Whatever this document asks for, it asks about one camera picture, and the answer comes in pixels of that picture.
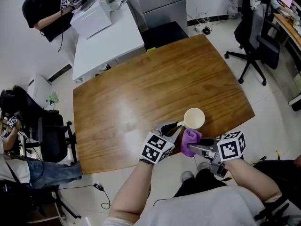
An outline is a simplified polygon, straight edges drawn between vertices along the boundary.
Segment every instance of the black shirt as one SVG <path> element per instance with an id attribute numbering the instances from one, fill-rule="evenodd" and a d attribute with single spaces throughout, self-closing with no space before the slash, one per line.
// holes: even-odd
<path id="1" fill-rule="evenodd" d="M 39 20 L 60 11 L 61 0 L 25 0 L 22 10 L 29 27 L 33 28 Z M 62 18 L 55 20 L 43 28 L 41 32 L 43 32 L 48 41 L 51 42 L 55 37 L 71 27 L 70 21 L 72 17 L 72 13 L 65 14 Z"/>

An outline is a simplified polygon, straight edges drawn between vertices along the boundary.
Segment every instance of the refrigerator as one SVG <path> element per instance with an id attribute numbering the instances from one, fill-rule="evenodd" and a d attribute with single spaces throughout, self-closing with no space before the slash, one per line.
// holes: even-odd
<path id="1" fill-rule="evenodd" d="M 185 0 L 129 0 L 141 31 L 176 21 L 187 33 Z"/>

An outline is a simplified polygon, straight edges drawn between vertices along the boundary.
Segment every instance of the table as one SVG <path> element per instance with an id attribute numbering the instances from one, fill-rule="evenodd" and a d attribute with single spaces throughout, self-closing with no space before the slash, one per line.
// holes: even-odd
<path id="1" fill-rule="evenodd" d="M 135 166 L 148 132 L 159 122 L 183 120 L 192 107 L 206 116 L 200 129 L 206 137 L 254 116 L 236 78 L 204 35 L 133 58 L 77 87 L 73 96 L 84 173 Z"/>
<path id="2" fill-rule="evenodd" d="M 285 32 L 291 37 L 294 43 L 297 45 L 299 50 L 301 50 L 301 36 L 295 31 L 295 29 L 290 25 L 286 18 L 284 18 L 281 14 L 274 14 L 273 23 L 278 23 Z M 296 96 L 293 100 L 289 101 L 289 105 L 293 105 L 301 100 L 301 95 Z"/>
<path id="3" fill-rule="evenodd" d="M 97 73 L 103 64 L 144 46 L 127 4 L 111 12 L 112 25 L 85 39 L 79 37 L 73 66 L 73 80 Z"/>

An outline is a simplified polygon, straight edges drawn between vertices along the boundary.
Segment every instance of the wooden table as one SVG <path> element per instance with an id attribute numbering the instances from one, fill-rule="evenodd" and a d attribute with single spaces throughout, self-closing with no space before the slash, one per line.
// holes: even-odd
<path id="1" fill-rule="evenodd" d="M 205 113 L 200 131 L 206 137 L 254 116 L 231 70 L 203 35 L 140 55 L 84 83 L 74 90 L 83 172 L 135 166 L 148 132 L 159 122 L 183 120 L 192 107 Z"/>
<path id="2" fill-rule="evenodd" d="M 277 22 L 301 50 L 301 36 L 296 32 L 296 30 L 294 30 L 293 26 L 287 22 L 286 18 L 284 18 L 281 14 L 274 13 L 273 22 Z"/>

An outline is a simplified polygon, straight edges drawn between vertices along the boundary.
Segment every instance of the white box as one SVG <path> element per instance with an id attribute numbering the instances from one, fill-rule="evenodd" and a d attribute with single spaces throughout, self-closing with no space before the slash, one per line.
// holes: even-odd
<path id="1" fill-rule="evenodd" d="M 47 80 L 36 74 L 31 79 L 27 87 L 27 94 L 42 108 L 49 105 L 49 97 L 51 96 L 52 87 Z"/>
<path id="2" fill-rule="evenodd" d="M 174 144 L 166 139 L 149 132 L 144 144 L 141 156 L 154 164 L 168 157 L 174 149 Z"/>
<path id="3" fill-rule="evenodd" d="M 217 143 L 221 161 L 240 158 L 246 148 L 245 137 L 242 131 L 230 132 Z"/>
<path id="4" fill-rule="evenodd" d="M 106 0 L 95 0 L 87 11 L 77 11 L 70 23 L 87 39 L 112 24 L 110 12 L 111 8 Z"/>

